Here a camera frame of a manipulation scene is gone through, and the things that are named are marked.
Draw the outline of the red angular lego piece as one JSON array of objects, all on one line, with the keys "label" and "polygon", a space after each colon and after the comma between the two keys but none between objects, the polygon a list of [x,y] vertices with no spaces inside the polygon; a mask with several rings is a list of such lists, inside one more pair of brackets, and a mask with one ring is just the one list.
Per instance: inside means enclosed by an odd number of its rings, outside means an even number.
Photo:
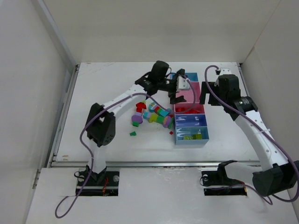
[{"label": "red angular lego piece", "polygon": [[187,108],[187,107],[181,107],[181,106],[176,106],[175,107],[176,114],[188,113],[190,110],[191,110],[191,108]]}]

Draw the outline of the blue and pink sorting tray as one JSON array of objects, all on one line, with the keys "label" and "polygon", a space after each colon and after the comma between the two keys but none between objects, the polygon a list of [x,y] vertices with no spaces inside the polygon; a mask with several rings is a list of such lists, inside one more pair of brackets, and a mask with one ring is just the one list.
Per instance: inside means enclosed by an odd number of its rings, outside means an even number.
[{"label": "blue and pink sorting tray", "polygon": [[[198,74],[196,72],[186,73],[191,82],[191,88],[186,91],[180,91],[176,96],[184,96],[186,102],[178,103],[173,106],[187,107],[201,111],[201,114],[175,114],[175,144],[184,146],[203,146],[209,141],[207,120],[204,106],[199,103],[201,94]],[[184,140],[185,135],[202,134],[201,140]]]}]

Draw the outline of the lime green lego brick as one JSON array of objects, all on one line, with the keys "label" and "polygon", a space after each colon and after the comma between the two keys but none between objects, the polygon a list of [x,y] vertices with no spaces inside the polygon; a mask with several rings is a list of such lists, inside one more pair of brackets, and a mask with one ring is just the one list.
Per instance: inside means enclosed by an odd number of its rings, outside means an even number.
[{"label": "lime green lego brick", "polygon": [[185,135],[184,140],[193,140],[193,136]]}]

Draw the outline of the red lego cluster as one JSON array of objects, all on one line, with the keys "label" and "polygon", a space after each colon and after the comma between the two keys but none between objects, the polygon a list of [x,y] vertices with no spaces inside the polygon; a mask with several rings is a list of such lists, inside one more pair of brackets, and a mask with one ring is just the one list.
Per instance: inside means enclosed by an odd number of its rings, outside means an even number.
[{"label": "red lego cluster", "polygon": [[191,109],[187,112],[185,112],[186,114],[201,114],[201,111],[198,111],[198,110],[194,110],[194,109]]}]

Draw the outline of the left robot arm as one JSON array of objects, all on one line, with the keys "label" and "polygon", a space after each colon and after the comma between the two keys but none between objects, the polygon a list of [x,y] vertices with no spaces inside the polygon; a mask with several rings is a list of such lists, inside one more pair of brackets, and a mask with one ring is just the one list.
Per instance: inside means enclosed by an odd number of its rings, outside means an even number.
[{"label": "left robot arm", "polygon": [[119,97],[103,105],[98,103],[92,105],[87,117],[85,131],[88,139],[93,142],[90,144],[90,151],[93,155],[87,167],[94,179],[106,169],[106,150],[100,148],[108,145],[115,137],[116,120],[121,115],[137,103],[155,95],[158,91],[168,93],[171,105],[186,101],[183,96],[176,96],[180,90],[190,89],[185,70],[180,69],[172,78],[169,78],[167,75],[168,69],[169,64],[156,61],[151,71],[137,79]]}]

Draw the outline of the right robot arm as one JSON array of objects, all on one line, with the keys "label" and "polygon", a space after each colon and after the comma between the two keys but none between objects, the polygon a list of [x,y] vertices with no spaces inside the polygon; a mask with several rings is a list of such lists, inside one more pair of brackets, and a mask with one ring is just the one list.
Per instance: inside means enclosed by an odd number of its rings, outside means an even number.
[{"label": "right robot arm", "polygon": [[246,135],[261,166],[259,171],[249,171],[236,160],[222,162],[216,171],[202,172],[207,177],[203,181],[204,186],[235,186],[248,182],[261,196],[275,196],[296,186],[299,162],[293,161],[273,139],[252,98],[241,95],[238,77],[233,74],[220,75],[215,82],[203,81],[201,88],[199,103],[203,105],[208,102],[212,106],[224,108]]}]

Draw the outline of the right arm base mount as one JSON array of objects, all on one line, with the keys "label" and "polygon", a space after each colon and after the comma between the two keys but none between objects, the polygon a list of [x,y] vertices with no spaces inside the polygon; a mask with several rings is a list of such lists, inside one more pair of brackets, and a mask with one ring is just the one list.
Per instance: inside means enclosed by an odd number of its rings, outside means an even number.
[{"label": "right arm base mount", "polygon": [[205,196],[247,196],[244,182],[227,176],[225,167],[236,163],[235,160],[222,162],[216,170],[201,171],[200,185],[204,187]]}]

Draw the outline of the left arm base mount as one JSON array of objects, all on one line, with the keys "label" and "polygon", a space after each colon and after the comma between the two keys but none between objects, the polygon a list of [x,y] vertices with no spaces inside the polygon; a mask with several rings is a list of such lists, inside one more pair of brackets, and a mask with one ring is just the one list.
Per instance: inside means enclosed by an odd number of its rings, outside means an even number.
[{"label": "left arm base mount", "polygon": [[99,175],[92,174],[79,196],[118,196],[119,171],[103,171]]}]

